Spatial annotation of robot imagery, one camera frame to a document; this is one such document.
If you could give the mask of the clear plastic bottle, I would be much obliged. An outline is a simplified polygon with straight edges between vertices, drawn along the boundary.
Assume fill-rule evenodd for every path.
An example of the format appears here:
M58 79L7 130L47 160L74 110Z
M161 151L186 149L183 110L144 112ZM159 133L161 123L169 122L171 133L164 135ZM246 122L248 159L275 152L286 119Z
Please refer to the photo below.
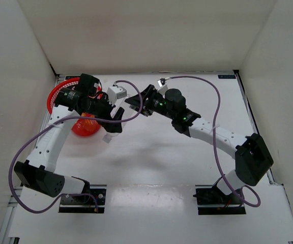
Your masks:
M119 105L115 107L115 114L112 118L114 120L124 120L130 118L132 115L133 110L130 108L130 105L125 102L125 99L123 99ZM103 141L109 143L114 137L123 132L125 125L126 122L105 125L104 129L106 130L106 134L103 137Z

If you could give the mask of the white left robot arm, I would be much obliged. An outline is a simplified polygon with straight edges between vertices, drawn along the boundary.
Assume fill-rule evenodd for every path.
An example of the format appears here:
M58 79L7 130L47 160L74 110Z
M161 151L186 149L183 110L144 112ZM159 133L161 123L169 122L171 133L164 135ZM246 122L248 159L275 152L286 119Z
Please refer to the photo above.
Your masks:
M100 81L96 77L81 74L75 86L60 89L49 121L51 125L56 121L59 124L52 126L40 137L25 162L17 162L14 166L16 175L25 187L50 197L72 194L78 203L86 203L90 199L89 183L86 180L62 176L54 171L59 154L78 116L88 114L90 117L109 120L110 123L101 121L99 124L107 132L122 132L119 120L123 117L124 109L119 108L114 116L111 112L116 101L124 98L127 92L115 84L103 92L98 88L99 85Z

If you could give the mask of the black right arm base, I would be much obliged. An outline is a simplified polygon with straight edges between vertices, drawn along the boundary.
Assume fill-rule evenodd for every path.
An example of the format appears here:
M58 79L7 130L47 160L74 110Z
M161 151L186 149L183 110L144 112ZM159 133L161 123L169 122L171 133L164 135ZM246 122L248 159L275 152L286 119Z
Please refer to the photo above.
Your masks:
M211 186L196 186L193 197L199 216L246 214L244 203L234 193L224 195Z

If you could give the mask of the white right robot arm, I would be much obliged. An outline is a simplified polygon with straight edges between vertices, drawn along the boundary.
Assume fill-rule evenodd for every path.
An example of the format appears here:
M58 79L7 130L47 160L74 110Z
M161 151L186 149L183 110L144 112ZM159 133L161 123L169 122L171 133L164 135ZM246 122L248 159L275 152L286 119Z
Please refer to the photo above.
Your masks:
M149 85L141 95L129 97L125 102L144 116L158 113L171 119L172 126L179 133L207 142L235 160L234 170L214 184L212 197L218 203L226 202L234 190L256 186L273 165L272 156L260 135L238 135L214 127L187 108L185 97L176 88L160 92Z

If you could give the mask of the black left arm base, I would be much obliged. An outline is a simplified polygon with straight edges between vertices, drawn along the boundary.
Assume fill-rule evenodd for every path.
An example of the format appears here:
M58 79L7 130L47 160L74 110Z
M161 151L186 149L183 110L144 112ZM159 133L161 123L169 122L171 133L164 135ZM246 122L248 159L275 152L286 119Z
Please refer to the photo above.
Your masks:
M103 214L105 212L107 185L90 185L92 197L62 197L58 207L58 212L63 214Z

